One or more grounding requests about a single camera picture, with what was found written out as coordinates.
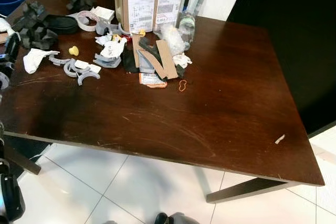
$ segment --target table top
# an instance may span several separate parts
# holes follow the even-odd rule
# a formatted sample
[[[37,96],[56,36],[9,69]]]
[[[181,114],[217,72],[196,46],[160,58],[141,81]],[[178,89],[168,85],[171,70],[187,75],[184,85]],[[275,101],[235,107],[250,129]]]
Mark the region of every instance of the table top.
[[[37,1],[51,14],[69,14],[69,0]],[[114,8],[113,0],[97,1]],[[21,14],[20,7],[8,21]],[[150,89],[122,66],[102,69],[99,80],[81,87],[47,59],[30,75],[21,47],[0,120],[8,134],[22,137],[324,185],[267,32],[203,17],[196,25],[184,92],[178,79]],[[92,62],[102,50],[95,36],[59,35],[52,49],[69,58],[76,45],[76,58]]]

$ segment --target paper sticker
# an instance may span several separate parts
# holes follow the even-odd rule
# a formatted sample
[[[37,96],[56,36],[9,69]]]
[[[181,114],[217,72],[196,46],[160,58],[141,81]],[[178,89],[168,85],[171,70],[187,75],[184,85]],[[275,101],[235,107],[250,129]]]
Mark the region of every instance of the paper sticker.
[[[156,24],[174,23],[177,20],[181,0],[158,0]]]
[[[155,0],[128,0],[128,17],[130,32],[138,33],[153,30],[153,14]]]
[[[156,73],[139,73],[139,81],[150,88],[167,87],[167,82],[161,81]]]

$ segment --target yellow heart-shaped object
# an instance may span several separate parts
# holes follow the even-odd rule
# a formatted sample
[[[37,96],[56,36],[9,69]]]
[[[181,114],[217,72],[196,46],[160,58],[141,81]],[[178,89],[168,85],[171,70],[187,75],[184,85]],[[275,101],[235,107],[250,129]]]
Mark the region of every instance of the yellow heart-shaped object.
[[[79,55],[78,47],[73,46],[73,47],[69,48],[69,54],[78,56]]]

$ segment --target yellow object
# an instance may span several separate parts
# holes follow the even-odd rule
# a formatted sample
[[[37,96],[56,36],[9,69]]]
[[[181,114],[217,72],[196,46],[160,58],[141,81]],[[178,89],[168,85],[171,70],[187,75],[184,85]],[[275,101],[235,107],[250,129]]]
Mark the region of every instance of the yellow object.
[[[121,41],[121,37],[118,34],[115,34],[115,35],[113,35],[112,40],[119,42],[119,41]]]
[[[73,46],[73,47],[69,48],[69,54],[78,56],[79,55],[78,47]]]
[[[145,29],[141,29],[140,32],[139,32],[139,35],[141,37],[145,37],[145,35],[146,35]]]

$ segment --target white tape roll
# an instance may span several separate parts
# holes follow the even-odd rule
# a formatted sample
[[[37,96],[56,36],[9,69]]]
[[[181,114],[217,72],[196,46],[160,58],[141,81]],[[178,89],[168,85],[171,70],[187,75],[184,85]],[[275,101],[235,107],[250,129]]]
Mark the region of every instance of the white tape roll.
[[[90,19],[92,19],[92,20],[95,20],[96,22],[99,22],[99,17],[96,15],[96,14],[94,14],[94,13],[92,13],[92,12],[89,12],[88,10],[82,10],[81,12],[79,12],[78,14],[77,14],[77,18],[76,18],[76,20],[77,20],[77,23],[78,23],[78,26],[82,29],[82,30],[84,30],[84,31],[95,31],[96,30],[96,25],[94,25],[94,26],[87,26],[87,25],[84,25],[80,20],[81,20],[81,18],[83,18],[83,17],[88,17],[88,18],[90,18]]]

